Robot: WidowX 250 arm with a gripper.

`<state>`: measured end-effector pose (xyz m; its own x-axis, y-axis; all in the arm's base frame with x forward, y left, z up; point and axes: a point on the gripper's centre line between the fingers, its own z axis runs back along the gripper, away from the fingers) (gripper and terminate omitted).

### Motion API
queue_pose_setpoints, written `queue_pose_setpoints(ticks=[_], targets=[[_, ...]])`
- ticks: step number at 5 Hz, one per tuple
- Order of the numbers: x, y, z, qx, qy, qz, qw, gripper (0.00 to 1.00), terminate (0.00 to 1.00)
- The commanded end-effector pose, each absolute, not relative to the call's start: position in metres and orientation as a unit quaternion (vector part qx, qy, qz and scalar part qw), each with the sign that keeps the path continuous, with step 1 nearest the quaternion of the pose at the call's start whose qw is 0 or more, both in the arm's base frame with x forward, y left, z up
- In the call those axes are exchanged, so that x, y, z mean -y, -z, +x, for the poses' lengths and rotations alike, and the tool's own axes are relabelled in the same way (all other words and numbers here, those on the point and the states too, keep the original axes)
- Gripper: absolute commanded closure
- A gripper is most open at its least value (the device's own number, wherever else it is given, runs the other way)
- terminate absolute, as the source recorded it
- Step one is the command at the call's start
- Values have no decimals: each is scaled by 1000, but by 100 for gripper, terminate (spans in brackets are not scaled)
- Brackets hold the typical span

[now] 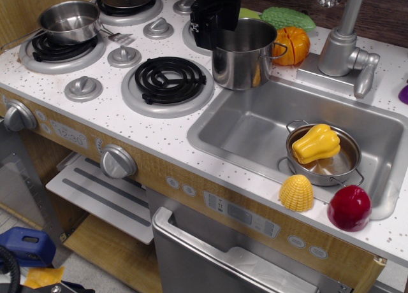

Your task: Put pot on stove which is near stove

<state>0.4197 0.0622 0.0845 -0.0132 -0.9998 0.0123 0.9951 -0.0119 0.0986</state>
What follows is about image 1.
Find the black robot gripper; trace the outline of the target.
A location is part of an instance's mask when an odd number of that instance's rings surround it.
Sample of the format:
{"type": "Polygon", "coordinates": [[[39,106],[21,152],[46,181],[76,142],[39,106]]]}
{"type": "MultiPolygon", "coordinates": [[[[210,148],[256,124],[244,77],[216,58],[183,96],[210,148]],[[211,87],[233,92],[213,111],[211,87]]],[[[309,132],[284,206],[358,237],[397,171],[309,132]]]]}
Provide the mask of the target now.
{"type": "Polygon", "coordinates": [[[191,6],[191,32],[196,46],[213,50],[218,32],[234,31],[238,24],[241,0],[195,0],[191,6]]]}

